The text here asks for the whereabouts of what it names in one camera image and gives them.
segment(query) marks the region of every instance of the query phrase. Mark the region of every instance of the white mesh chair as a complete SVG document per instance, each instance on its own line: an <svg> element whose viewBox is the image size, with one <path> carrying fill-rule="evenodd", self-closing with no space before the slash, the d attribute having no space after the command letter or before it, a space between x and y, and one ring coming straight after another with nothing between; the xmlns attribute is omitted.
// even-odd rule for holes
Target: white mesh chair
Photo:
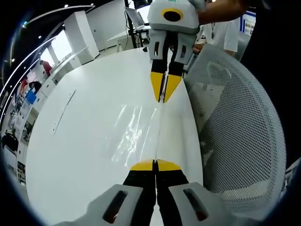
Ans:
<svg viewBox="0 0 301 226"><path fill-rule="evenodd" d="M285 141L277 112L236 59L205 45L185 77L201 146L204 186L238 216L263 219L279 199Z"/></svg>

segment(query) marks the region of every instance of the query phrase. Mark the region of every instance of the mesh chair back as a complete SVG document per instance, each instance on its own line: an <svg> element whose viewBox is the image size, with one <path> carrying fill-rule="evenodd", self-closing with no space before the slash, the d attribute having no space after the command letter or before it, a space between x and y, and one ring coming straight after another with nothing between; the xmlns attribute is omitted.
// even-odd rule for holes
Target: mesh chair back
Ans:
<svg viewBox="0 0 301 226"><path fill-rule="evenodd" d="M276 204L285 174L277 112L256 78L206 44L185 77L202 154L204 186L239 216L262 219Z"/></svg>

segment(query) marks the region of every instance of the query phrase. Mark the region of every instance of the window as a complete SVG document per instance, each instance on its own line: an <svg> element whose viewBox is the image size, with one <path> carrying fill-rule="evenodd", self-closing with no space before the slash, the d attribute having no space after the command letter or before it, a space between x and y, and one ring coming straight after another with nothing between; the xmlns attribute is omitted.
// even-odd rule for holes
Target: window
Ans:
<svg viewBox="0 0 301 226"><path fill-rule="evenodd" d="M55 65L48 49L45 49L45 51L42 53L41 60L47 61L52 67Z"/></svg>
<svg viewBox="0 0 301 226"><path fill-rule="evenodd" d="M65 31L61 31L51 45L59 61L72 52Z"/></svg>

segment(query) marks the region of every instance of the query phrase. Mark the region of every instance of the computer monitor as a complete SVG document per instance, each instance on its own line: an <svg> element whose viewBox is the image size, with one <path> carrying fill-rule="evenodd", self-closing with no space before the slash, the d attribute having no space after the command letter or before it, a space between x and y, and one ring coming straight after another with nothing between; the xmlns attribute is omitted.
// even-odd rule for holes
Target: computer monitor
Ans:
<svg viewBox="0 0 301 226"><path fill-rule="evenodd" d="M133 9L133 8L126 8L126 12L128 14L128 16L131 18L135 28L138 28L140 26L143 26L144 25L144 21L140 15L140 13L138 13L136 11L136 9Z"/></svg>

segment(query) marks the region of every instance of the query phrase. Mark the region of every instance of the office chair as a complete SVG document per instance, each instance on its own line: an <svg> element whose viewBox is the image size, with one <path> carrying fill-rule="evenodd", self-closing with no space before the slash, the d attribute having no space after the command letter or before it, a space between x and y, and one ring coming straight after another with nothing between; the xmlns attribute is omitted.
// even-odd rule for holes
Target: office chair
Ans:
<svg viewBox="0 0 301 226"><path fill-rule="evenodd" d="M241 63L209 44L184 81L204 186L232 213L263 219L279 199L286 159L281 123L268 94Z"/></svg>

